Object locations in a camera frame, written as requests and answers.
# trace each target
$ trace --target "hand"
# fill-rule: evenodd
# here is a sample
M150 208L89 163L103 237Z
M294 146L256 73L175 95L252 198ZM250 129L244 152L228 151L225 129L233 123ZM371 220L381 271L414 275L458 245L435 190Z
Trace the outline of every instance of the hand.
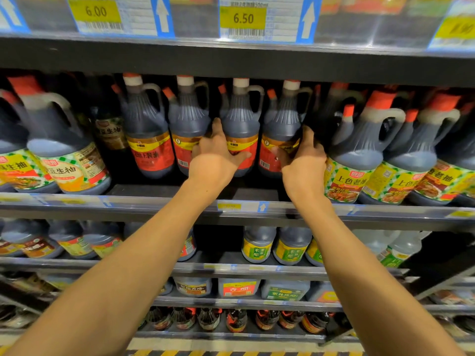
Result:
M229 184L239 165L251 153L231 155L228 151L221 120L213 120L211 137L203 137L191 151L189 179L198 187L204 187L212 200Z
M303 137L294 159L279 148L272 148L282 165L282 180L288 196L296 207L306 202L327 200L324 196L326 155L322 145L313 144L313 131L303 126Z

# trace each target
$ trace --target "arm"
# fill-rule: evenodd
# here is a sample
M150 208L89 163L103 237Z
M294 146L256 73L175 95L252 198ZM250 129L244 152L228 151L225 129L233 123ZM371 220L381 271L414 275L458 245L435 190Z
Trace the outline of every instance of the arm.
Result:
M324 196L326 155L304 126L300 149L282 163L288 196L312 229L341 305L369 355L463 356L455 341L335 214Z
M219 119L193 149L169 203L44 312L7 356L114 356L128 345L171 274L190 228L248 152L232 156Z

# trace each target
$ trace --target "person's left arm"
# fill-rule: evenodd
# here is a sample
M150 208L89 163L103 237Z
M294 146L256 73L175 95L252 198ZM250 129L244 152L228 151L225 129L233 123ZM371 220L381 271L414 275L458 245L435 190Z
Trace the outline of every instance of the person's left arm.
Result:
M199 214L250 154L229 154L219 119L193 149L189 178L169 203L44 312L6 356L115 356L171 274Z

